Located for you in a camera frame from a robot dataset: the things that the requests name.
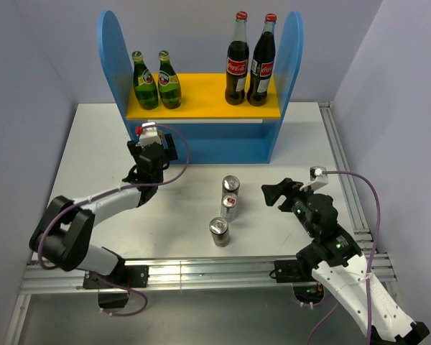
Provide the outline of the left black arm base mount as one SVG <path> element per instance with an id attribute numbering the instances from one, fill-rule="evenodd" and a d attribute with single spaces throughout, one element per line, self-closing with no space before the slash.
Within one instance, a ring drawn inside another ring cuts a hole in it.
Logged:
<path id="1" fill-rule="evenodd" d="M 120 265 L 110 275 L 86 272 L 82 288 L 98 291 L 98 306 L 102 312 L 115 317 L 135 316 L 143 312 L 148 305 L 147 296 L 138 288 L 145 288 L 148 283 L 147 265 Z M 134 298 L 142 301 L 135 311 L 122 311 Z"/>

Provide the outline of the silver blue can red logo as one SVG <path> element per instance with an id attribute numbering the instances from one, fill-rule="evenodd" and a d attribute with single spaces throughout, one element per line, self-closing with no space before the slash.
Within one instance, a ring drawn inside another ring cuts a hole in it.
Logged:
<path id="1" fill-rule="evenodd" d="M 159 138 L 161 139 L 162 143 L 164 143 L 164 133 L 160 130 L 157 133 L 158 133 Z"/>

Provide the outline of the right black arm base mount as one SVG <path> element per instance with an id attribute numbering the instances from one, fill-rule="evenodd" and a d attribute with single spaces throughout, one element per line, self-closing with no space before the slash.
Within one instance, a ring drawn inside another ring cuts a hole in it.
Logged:
<path id="1" fill-rule="evenodd" d="M 297 259 L 274 261 L 269 277 L 278 284 L 290 284 L 295 300 L 300 306 L 313 308 L 325 300 L 323 285 L 312 278 L 304 265 Z"/>

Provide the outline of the green glass bottle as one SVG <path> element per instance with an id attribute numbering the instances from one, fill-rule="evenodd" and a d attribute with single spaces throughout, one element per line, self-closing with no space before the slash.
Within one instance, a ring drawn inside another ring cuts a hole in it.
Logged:
<path id="1" fill-rule="evenodd" d="M 179 78 L 170 62 L 170 54 L 166 50 L 159 52 L 158 91 L 162 104 L 167 109 L 176 109 L 182 100 L 182 89 Z"/>
<path id="2" fill-rule="evenodd" d="M 133 86 L 136 99 L 143 109 L 155 109 L 159 104 L 159 99 L 154 77 L 145 65 L 140 51 L 134 51 L 131 58 L 134 63 Z"/>

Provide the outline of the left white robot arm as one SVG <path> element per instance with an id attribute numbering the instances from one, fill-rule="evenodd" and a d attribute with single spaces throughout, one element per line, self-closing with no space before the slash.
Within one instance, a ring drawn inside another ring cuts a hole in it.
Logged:
<path id="1" fill-rule="evenodd" d="M 163 172 L 176 160 L 171 134 L 155 130 L 127 143 L 135 164 L 118 188 L 82 200 L 54 198 L 29 240 L 29 248 L 66 272 L 84 270 L 99 275 L 109 287 L 128 281 L 125 260 L 91 244 L 95 226 L 123 211 L 147 203 L 164 183 Z"/>

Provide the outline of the green glass bottle front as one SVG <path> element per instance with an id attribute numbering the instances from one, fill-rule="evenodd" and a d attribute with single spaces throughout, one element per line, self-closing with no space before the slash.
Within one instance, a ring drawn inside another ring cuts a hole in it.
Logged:
<path id="1" fill-rule="evenodd" d="M 170 62 L 170 54 L 166 50 L 159 52 L 158 91 L 162 104 L 167 109 L 176 109 L 182 100 L 182 89 L 179 78 Z"/>

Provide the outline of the dark gold beverage can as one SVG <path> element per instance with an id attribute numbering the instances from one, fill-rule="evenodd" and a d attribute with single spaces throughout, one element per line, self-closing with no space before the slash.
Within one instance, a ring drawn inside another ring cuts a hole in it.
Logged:
<path id="1" fill-rule="evenodd" d="M 213 242 L 218 247 L 226 247 L 230 242 L 229 223 L 223 217 L 215 217 L 209 223 Z"/>

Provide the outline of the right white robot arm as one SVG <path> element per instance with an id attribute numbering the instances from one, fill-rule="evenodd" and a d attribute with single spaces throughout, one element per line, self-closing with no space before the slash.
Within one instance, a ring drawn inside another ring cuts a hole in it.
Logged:
<path id="1" fill-rule="evenodd" d="M 278 283 L 316 280 L 345 308 L 370 344 L 420 344 L 429 335 L 429 328 L 406 314 L 370 272 L 362 249 L 338 223 L 330 196 L 290 178 L 261 190 L 267 206 L 284 197 L 279 210 L 293 213 L 312 239 L 294 259 L 275 261 L 272 274 Z"/>

